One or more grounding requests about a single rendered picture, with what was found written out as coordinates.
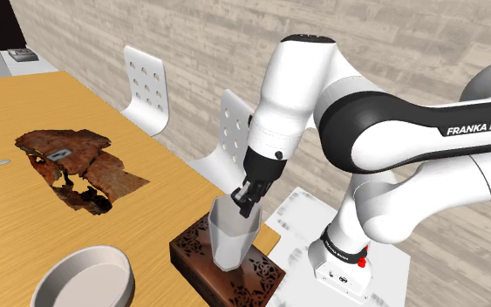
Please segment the white patterned robot stand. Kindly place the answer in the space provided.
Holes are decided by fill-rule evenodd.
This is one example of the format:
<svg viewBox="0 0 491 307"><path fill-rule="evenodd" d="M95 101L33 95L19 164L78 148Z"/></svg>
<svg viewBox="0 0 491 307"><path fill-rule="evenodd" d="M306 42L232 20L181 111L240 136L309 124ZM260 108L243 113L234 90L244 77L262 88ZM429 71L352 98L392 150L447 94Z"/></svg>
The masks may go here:
<svg viewBox="0 0 491 307"><path fill-rule="evenodd" d="M285 277L266 307L405 307L410 256L392 245L372 242L368 260L372 265L371 289L359 304L333 284L349 285L351 279L331 271L320 279L308 257L308 247L332 221L337 210L301 188L285 199L266 224L280 236L269 259L285 271Z"/></svg>

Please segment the white side table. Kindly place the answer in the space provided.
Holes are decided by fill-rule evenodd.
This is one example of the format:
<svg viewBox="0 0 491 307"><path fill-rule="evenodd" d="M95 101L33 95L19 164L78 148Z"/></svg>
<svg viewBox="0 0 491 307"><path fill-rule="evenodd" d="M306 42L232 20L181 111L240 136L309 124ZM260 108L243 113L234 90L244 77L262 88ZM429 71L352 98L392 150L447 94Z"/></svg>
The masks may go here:
<svg viewBox="0 0 491 307"><path fill-rule="evenodd" d="M0 51L12 76L45 72L57 72L58 69L29 48Z"/></svg>

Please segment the grey round bowl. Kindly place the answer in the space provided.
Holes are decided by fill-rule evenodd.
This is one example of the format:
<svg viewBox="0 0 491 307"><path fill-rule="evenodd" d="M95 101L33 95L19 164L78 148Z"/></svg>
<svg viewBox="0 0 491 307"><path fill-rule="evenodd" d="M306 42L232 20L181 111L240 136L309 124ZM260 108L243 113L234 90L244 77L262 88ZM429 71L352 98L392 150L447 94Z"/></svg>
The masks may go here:
<svg viewBox="0 0 491 307"><path fill-rule="evenodd" d="M38 283L30 307L130 307L135 292L131 264L109 245L77 250Z"/></svg>

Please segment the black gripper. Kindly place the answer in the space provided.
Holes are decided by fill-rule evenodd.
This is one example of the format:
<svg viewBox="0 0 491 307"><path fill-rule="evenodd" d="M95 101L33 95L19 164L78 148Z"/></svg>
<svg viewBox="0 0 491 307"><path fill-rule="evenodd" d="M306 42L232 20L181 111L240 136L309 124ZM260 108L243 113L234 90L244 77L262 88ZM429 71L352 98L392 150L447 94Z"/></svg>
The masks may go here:
<svg viewBox="0 0 491 307"><path fill-rule="evenodd" d="M272 160L260 155L251 147L247 148L243 168L247 181L253 182L252 187L236 188L230 195L240 208L241 216L249 218L254 205L267 194L272 185L271 182L281 177L286 163L286 160Z"/></svg>

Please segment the white faceted cup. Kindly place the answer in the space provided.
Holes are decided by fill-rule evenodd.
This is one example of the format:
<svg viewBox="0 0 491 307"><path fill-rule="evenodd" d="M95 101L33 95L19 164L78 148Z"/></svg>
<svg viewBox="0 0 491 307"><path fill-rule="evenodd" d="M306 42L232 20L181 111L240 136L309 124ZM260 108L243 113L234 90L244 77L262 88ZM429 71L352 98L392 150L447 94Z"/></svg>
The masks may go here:
<svg viewBox="0 0 491 307"><path fill-rule="evenodd" d="M222 271L241 265L260 231L261 217L259 204L245 218L228 194L214 199L208 213L208 231L213 261Z"/></svg>

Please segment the wooden table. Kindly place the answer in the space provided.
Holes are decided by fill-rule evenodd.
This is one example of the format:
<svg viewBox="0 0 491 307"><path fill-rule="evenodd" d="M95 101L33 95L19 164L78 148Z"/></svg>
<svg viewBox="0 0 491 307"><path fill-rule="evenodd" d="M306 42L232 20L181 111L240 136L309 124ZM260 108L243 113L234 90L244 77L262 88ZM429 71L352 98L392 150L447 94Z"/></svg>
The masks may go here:
<svg viewBox="0 0 491 307"><path fill-rule="evenodd" d="M149 180L104 215L73 210L15 146L38 129L87 129ZM44 274L72 252L108 244L128 257L132 307L207 307L171 264L169 243L205 215L219 189L66 72L0 78L0 307L29 307Z"/></svg>

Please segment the dark brown ornate box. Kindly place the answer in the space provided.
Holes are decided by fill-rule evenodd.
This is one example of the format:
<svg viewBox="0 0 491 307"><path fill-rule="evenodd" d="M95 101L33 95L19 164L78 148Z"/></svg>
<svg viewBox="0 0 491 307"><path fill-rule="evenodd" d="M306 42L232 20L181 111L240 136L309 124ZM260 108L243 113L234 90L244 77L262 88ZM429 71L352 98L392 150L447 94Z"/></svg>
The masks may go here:
<svg viewBox="0 0 491 307"><path fill-rule="evenodd" d="M194 222L170 243L170 259L210 307L266 307L285 272L257 247L242 264L224 272L213 262L208 217Z"/></svg>

